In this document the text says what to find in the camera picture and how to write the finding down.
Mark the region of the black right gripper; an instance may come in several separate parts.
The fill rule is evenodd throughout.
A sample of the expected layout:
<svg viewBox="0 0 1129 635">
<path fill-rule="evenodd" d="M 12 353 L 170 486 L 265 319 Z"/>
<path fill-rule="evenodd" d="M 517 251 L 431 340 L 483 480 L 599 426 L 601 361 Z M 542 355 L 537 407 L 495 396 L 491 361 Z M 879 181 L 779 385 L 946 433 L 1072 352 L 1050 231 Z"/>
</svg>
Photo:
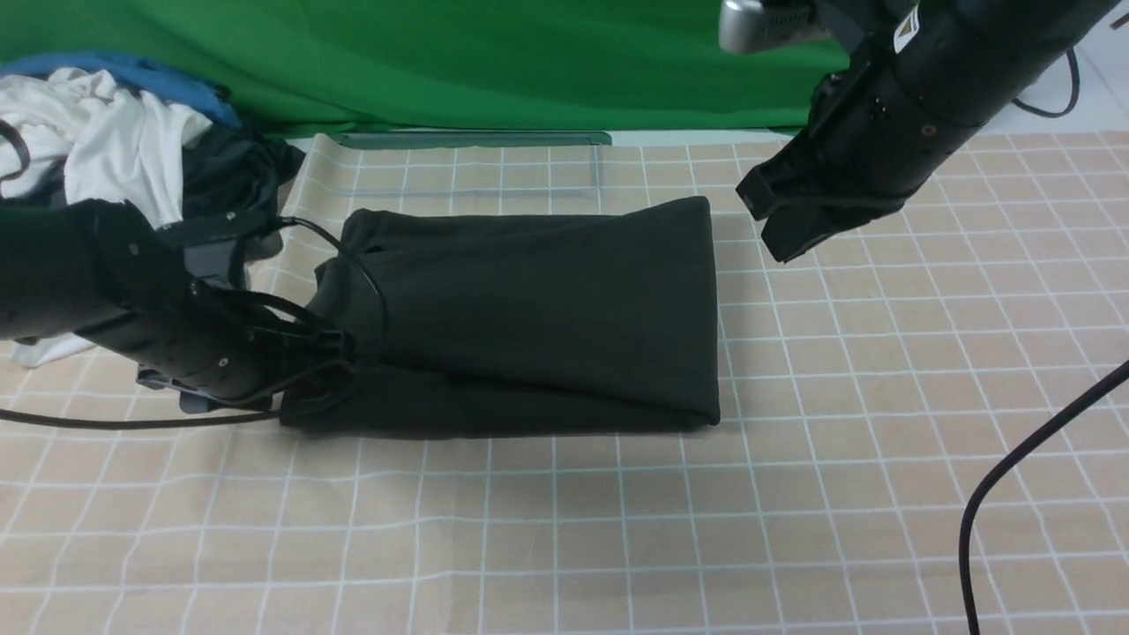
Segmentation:
<svg viewBox="0 0 1129 635">
<path fill-rule="evenodd" d="M 898 214 L 980 128 L 959 75 L 892 53 L 854 59 L 816 96 L 806 127 L 736 186 L 778 264 Z"/>
</svg>

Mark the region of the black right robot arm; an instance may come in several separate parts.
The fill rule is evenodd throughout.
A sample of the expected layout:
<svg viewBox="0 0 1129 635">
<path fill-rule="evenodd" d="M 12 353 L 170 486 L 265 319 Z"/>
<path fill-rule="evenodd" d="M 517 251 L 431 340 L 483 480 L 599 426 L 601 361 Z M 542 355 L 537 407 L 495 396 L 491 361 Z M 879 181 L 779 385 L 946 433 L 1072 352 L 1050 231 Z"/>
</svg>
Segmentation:
<svg viewBox="0 0 1129 635">
<path fill-rule="evenodd" d="M 723 1 L 719 44 L 835 40 L 804 125 L 736 189 L 780 264 L 898 214 L 935 169 L 1113 11 L 1113 1 Z"/>
</svg>

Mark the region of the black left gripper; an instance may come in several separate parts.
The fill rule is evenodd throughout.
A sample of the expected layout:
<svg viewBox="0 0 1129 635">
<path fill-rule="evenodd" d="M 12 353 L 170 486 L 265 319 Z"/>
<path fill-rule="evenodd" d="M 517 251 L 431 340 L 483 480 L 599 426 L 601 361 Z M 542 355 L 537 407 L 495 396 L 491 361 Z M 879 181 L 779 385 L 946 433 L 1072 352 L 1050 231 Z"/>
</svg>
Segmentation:
<svg viewBox="0 0 1129 635">
<path fill-rule="evenodd" d="M 138 382 L 173 389 L 186 414 L 332 410 L 355 393 L 355 338 L 273 295 L 215 287 L 184 266 L 112 266 L 100 308 L 76 334 L 135 362 Z"/>
</svg>

